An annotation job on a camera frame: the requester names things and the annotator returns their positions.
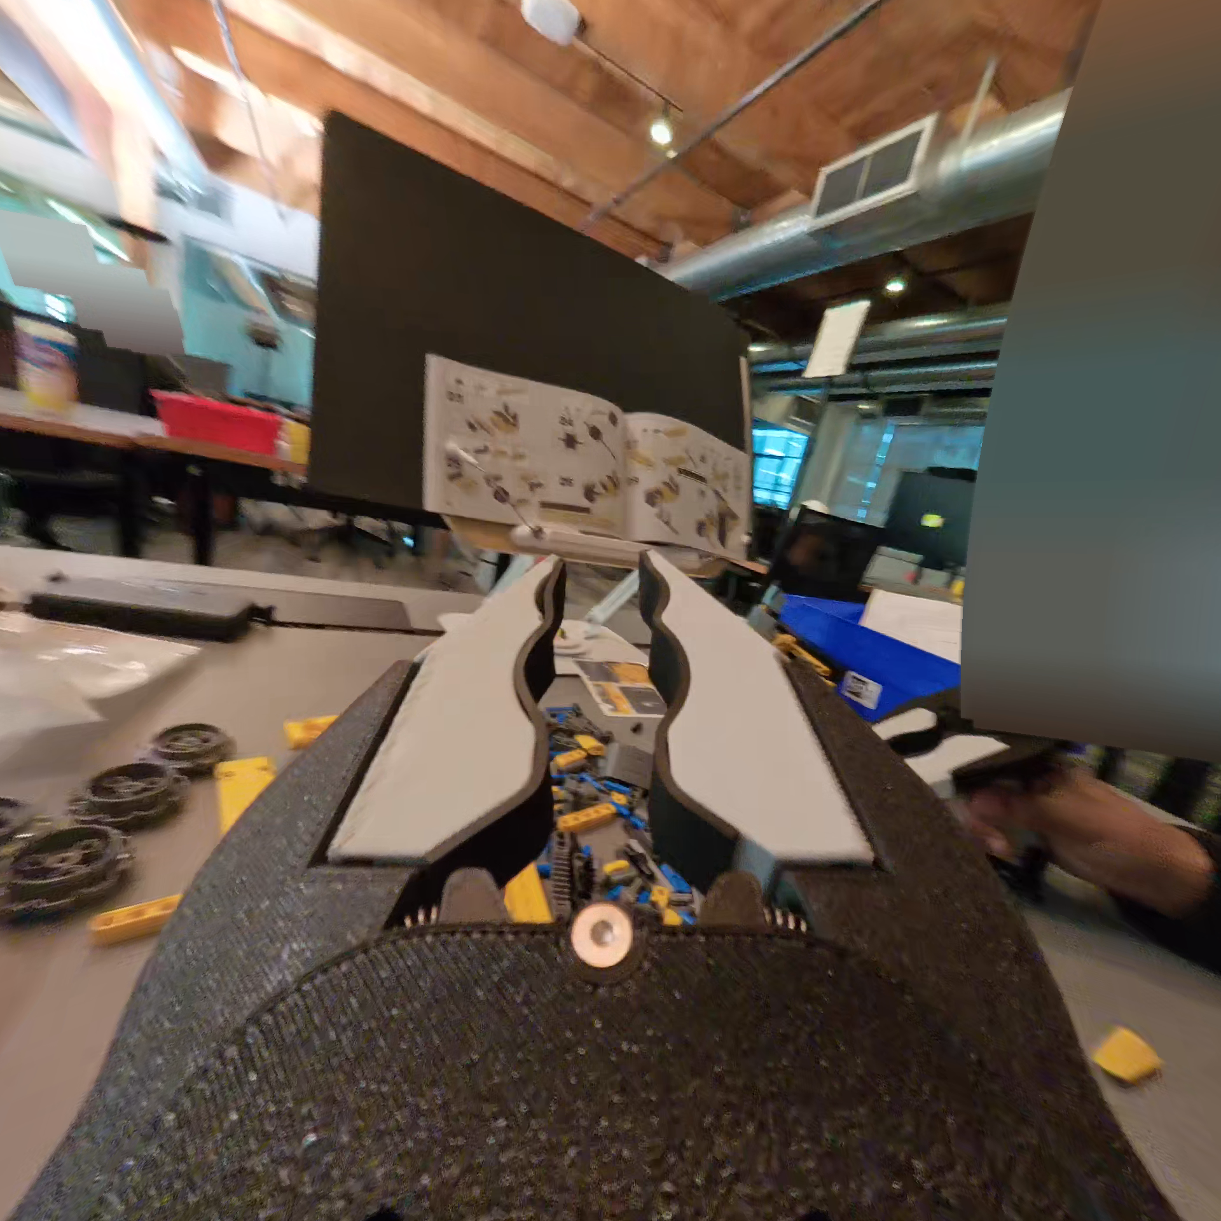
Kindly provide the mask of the large silver air duct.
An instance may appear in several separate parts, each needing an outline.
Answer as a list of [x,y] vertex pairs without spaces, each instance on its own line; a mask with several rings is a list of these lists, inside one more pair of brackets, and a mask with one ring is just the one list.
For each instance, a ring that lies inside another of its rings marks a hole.
[[939,144],[917,192],[891,207],[815,232],[809,201],[657,271],[693,293],[726,301],[1029,216],[1071,95],[1065,89],[969,134],[953,133],[942,117]]

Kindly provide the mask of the white yellow canister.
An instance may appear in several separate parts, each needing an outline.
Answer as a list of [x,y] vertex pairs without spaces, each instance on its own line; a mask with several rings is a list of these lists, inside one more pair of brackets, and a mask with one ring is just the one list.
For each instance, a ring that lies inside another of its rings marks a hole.
[[18,389],[32,405],[62,413],[80,400],[78,343],[68,327],[17,316],[13,343]]

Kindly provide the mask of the pile of small toy parts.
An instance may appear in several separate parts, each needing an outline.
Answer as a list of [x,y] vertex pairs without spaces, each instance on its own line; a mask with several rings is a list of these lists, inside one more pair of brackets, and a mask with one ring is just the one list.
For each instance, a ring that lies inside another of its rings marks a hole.
[[686,928],[697,922],[691,883],[654,849],[641,723],[619,740],[578,704],[543,710],[553,825],[532,865],[501,891],[513,923],[569,922],[591,905],[641,921]]

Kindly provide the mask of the yellow wedge toy panel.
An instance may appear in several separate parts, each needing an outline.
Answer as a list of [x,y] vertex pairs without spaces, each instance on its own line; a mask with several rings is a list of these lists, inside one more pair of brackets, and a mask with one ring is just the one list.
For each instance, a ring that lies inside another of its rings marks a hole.
[[219,762],[212,769],[218,807],[218,838],[225,838],[277,775],[267,756]]

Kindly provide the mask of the white book stand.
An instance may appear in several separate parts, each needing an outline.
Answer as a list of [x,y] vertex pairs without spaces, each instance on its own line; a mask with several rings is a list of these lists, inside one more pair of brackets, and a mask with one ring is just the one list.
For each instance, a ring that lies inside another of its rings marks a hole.
[[[447,466],[456,464],[459,468],[469,468],[489,484],[491,477],[484,466],[456,441],[446,442],[444,457]],[[492,580],[492,589],[508,588],[524,576],[537,560],[546,557],[578,566],[610,567],[625,573],[619,583],[584,614],[582,627],[562,630],[566,633],[568,644],[559,652],[566,649],[568,655],[574,657],[584,655],[590,641],[607,634],[607,623],[636,596],[639,589],[638,561],[646,545],[561,527],[543,527],[537,521],[529,519],[523,508],[514,506],[511,498],[503,489],[494,495],[494,499],[501,508],[511,511],[516,521],[514,527],[444,515],[453,541],[463,553],[488,556],[495,553],[510,557],[508,566]],[[725,570],[753,575],[764,572],[758,561],[748,560],[744,554],[739,557],[713,556],[712,553],[680,547],[668,547],[662,551],[687,576],[707,577]]]

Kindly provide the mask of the black divider panel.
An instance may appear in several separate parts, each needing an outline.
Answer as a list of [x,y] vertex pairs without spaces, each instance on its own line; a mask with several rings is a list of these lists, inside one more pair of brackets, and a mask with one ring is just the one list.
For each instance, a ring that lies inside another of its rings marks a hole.
[[748,341],[719,304],[340,112],[319,197],[312,492],[439,525],[423,502],[427,355],[750,452]]

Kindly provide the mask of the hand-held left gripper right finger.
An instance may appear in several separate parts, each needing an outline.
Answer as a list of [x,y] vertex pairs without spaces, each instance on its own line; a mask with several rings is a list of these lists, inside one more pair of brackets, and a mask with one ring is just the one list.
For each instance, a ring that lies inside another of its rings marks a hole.
[[652,739],[651,841],[694,891],[741,873],[770,897],[786,873],[870,870],[875,848],[782,655],[661,553],[638,561]]

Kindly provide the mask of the black computer monitor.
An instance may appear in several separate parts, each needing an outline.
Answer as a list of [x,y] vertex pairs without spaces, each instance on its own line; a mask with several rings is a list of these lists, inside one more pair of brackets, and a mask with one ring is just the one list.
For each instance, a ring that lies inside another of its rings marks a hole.
[[898,477],[880,528],[889,550],[911,556],[921,570],[960,575],[966,567],[972,468],[928,468]]

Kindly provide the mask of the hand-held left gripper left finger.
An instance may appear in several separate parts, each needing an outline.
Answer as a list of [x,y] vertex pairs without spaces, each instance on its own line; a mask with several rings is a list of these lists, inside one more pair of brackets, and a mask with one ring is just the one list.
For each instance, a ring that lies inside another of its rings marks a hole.
[[540,700],[555,682],[565,564],[542,560],[415,660],[327,836],[327,864],[401,870],[405,922],[475,871],[501,891],[553,832]]

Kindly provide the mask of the yellow black sticker sheet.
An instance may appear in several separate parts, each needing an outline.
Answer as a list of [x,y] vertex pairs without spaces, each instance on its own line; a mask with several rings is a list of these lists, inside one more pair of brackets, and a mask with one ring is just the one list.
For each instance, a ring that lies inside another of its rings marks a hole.
[[646,665],[574,660],[596,708],[610,718],[660,720],[667,702],[652,686]]

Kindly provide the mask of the person's right hand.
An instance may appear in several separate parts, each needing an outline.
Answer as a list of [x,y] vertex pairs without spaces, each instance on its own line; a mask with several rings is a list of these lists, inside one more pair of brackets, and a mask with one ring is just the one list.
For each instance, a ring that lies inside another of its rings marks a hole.
[[1167,916],[1202,899],[1210,864],[1178,823],[1083,771],[1065,771],[1045,793],[985,790],[966,800],[966,827],[982,848],[1008,857],[1030,835],[1065,873]]

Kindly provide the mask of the wooden background table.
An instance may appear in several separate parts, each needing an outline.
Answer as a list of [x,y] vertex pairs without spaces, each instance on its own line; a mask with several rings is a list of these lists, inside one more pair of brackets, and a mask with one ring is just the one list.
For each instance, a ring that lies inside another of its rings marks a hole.
[[116,540],[119,554],[128,560],[142,557],[143,532],[139,496],[142,455],[161,452],[187,460],[189,483],[194,502],[190,516],[193,564],[207,567],[215,554],[210,477],[213,468],[260,468],[276,476],[303,480],[306,464],[295,463],[277,454],[251,452],[221,447],[190,438],[162,436],[152,432],[122,432],[113,422],[100,426],[77,423],[64,418],[29,413],[1,413],[4,434],[23,434],[69,441],[91,448],[113,450],[119,454],[119,495],[116,506]]

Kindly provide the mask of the partly built yellow toy model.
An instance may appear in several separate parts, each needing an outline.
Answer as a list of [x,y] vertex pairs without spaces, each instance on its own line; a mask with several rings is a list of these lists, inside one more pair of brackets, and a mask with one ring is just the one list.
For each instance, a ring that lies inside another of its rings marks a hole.
[[805,644],[792,634],[787,633],[776,633],[770,644],[774,650],[777,650],[785,659],[793,662],[801,662],[802,665],[808,666],[815,672],[815,675],[827,682],[834,684],[834,672],[832,668],[824,663],[818,656],[811,653]]

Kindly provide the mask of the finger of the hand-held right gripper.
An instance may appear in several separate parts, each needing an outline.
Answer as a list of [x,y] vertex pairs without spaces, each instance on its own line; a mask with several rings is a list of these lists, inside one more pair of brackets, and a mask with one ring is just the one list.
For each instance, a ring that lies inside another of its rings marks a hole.
[[953,772],[994,759],[1007,745],[992,737],[947,737],[933,750],[905,759],[907,768],[937,796],[956,794]]
[[931,708],[910,708],[873,726],[896,756],[924,756],[942,743],[942,720]]

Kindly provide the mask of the dark glossy panel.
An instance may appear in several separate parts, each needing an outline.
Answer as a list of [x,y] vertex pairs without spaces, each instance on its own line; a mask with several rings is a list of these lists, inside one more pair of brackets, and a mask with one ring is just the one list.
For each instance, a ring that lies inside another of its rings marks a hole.
[[779,540],[767,588],[786,598],[862,605],[867,598],[864,573],[883,541],[880,527],[802,505]]

